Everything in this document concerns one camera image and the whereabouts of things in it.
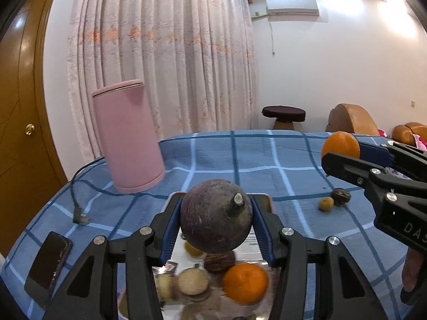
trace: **orange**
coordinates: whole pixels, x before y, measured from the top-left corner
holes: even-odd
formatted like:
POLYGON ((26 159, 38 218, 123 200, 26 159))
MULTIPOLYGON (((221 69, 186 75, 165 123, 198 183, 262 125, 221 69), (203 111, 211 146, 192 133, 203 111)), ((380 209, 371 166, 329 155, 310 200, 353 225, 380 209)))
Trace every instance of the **orange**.
POLYGON ((264 296, 267 286, 267 273, 254 264, 237 264, 223 277, 224 292, 238 303, 258 302, 264 296))
POLYGON ((323 145, 321 157, 328 152, 360 158, 360 146, 357 139, 348 132, 338 131, 330 135, 323 145))

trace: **smartphone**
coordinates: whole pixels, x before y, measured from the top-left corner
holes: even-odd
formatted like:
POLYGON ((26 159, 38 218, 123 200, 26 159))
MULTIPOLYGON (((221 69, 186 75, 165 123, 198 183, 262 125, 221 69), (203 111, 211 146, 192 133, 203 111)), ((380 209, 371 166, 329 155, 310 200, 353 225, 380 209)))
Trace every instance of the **smartphone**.
POLYGON ((31 265, 24 290, 42 309, 46 309, 50 303, 59 273, 72 246, 70 239, 51 231, 31 265))

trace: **brown leather sofa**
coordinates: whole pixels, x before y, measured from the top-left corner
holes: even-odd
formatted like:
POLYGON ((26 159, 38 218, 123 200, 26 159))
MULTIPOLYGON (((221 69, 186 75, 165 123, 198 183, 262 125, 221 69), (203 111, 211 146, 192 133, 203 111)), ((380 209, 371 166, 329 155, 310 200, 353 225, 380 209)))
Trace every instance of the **brown leather sofa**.
POLYGON ((330 111, 325 131, 379 136, 377 124, 369 113, 363 107, 350 103, 340 103, 330 111))
POLYGON ((393 129, 392 139, 416 147, 414 135, 419 135, 427 141, 427 126, 420 123, 398 125, 393 129))

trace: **stool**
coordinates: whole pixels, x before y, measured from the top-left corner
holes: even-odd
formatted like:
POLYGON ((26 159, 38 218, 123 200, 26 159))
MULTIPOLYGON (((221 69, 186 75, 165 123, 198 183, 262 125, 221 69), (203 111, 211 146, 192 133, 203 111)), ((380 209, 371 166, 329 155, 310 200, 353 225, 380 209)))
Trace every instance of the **stool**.
POLYGON ((293 122, 305 121, 305 111, 295 107, 267 106, 262 113, 265 117, 276 118, 274 130, 294 130, 293 122))

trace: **door handle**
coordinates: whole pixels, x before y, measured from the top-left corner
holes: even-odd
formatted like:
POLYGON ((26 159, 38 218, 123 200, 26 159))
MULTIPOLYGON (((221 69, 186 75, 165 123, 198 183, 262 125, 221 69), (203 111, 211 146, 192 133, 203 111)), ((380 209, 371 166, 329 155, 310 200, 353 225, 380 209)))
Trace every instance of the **door handle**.
POLYGON ((35 130, 35 126, 33 124, 28 124, 25 128, 25 134, 26 135, 31 135, 35 130))

